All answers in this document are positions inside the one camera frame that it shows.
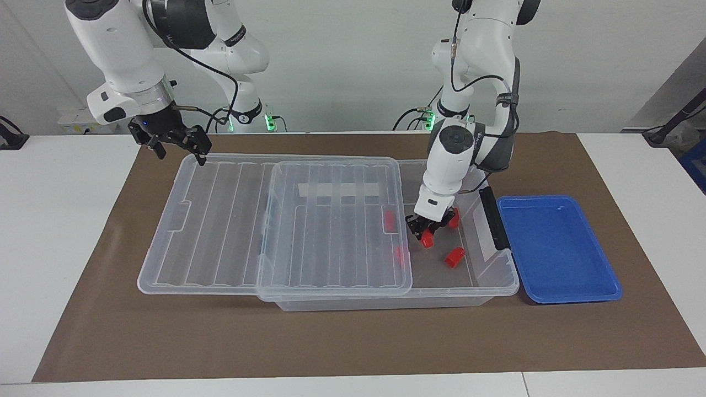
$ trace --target brown mat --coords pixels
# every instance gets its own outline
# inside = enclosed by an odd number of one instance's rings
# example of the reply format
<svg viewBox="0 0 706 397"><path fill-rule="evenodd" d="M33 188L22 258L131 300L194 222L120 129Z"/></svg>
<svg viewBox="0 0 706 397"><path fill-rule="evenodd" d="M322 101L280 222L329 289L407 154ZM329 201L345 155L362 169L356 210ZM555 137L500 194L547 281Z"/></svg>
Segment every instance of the brown mat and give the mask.
<svg viewBox="0 0 706 397"><path fill-rule="evenodd" d="M214 153L425 158L426 136L216 136ZM538 306L520 291L466 309L284 313L256 297L147 296L138 273L181 152L142 150L34 381L706 367L572 134L520 134L496 195L578 200L623 284L611 303Z"/></svg>

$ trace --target ridged plastic lid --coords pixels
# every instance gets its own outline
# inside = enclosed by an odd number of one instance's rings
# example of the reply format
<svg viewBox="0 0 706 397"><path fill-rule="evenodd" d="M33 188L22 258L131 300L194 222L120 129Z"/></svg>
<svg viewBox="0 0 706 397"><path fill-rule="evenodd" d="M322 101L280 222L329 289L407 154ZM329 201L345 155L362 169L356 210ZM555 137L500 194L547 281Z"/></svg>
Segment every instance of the ridged plastic lid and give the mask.
<svg viewBox="0 0 706 397"><path fill-rule="evenodd" d="M412 287L392 158L280 162L265 214L256 282L264 300L395 297Z"/></svg>

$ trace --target black handle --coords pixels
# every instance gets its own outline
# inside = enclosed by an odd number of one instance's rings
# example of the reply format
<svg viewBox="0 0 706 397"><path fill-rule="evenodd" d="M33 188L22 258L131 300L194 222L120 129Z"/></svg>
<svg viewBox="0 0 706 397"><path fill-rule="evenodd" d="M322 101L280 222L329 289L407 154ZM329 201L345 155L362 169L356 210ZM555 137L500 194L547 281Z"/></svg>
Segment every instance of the black handle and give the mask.
<svg viewBox="0 0 706 397"><path fill-rule="evenodd" d="M493 235L495 248L499 251L510 248L510 241L508 240L508 234L505 233L503 220L500 218L500 211L498 210L498 203L495 201L493 188L488 186L481 189L480 195L481 202L483 203L483 209L486 213L486 218L488 219L490 233Z"/></svg>

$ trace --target white tabletop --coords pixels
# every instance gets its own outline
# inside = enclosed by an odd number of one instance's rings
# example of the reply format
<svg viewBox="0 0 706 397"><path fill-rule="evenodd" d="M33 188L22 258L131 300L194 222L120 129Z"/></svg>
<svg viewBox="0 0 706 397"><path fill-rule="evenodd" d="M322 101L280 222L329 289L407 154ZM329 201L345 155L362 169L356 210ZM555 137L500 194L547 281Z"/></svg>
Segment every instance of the white tabletop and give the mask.
<svg viewBox="0 0 706 397"><path fill-rule="evenodd" d="M580 139L706 351L706 196L667 150L640 136ZM18 152L0 152L0 384L31 381L136 153L130 136L35 136ZM0 395L324 396L332 389L346 396L702 396L706 369L92 382L0 386Z"/></svg>

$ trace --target blue tray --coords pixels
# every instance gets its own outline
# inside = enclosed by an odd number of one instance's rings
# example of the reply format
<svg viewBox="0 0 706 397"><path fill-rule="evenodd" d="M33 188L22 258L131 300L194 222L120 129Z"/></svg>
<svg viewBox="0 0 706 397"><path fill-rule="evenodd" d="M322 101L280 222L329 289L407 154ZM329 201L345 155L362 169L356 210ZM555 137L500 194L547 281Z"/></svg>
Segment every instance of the blue tray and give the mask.
<svg viewBox="0 0 706 397"><path fill-rule="evenodd" d="M568 196L498 200L525 291L537 303L618 300L623 289L578 203Z"/></svg>

